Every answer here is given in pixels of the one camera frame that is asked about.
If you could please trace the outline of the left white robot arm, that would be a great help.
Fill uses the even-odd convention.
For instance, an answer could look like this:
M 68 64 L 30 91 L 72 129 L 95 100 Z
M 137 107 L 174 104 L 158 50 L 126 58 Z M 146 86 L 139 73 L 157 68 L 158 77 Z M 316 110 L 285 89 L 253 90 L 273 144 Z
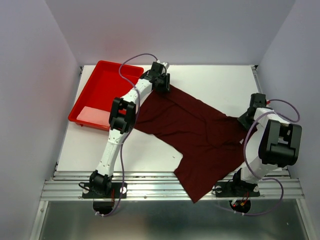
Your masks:
M 88 189 L 100 197 L 111 193 L 114 167 L 121 146 L 135 126 L 141 99 L 153 90 L 164 93 L 170 91 L 170 74 L 165 67 L 146 71 L 128 93 L 116 97 L 112 102 L 107 144 L 95 171 L 89 177 Z

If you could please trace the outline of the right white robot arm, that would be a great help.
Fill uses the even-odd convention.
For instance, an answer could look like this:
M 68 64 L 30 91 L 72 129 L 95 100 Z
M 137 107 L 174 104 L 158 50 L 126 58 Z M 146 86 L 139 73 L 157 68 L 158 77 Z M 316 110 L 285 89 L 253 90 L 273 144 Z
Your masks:
M 258 182 L 270 172 L 293 166 L 299 156 L 303 128 L 299 124 L 285 120 L 283 116 L 268 107 L 258 107 L 253 115 L 244 139 L 243 153 L 246 153 L 251 131 L 260 125 L 263 129 L 257 157 L 248 162 L 244 157 L 245 167 L 233 175 L 229 189 L 235 195 L 258 192 Z

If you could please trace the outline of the red plastic tray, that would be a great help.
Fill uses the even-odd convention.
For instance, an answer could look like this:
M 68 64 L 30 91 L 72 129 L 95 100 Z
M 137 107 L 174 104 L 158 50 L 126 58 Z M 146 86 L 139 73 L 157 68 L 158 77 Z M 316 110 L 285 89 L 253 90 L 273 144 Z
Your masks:
M 143 72 L 139 66 L 121 66 L 104 60 L 96 65 L 85 65 L 68 120 L 82 127 L 108 131 L 114 98 L 128 93 Z

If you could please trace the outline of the dark red t shirt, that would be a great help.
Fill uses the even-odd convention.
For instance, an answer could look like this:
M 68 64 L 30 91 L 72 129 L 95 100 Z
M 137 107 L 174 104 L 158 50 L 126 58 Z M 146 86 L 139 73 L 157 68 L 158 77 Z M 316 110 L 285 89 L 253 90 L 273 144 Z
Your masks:
M 140 107 L 135 129 L 182 154 L 174 174 L 193 203 L 244 162 L 247 131 L 227 116 L 186 92 L 153 91 Z

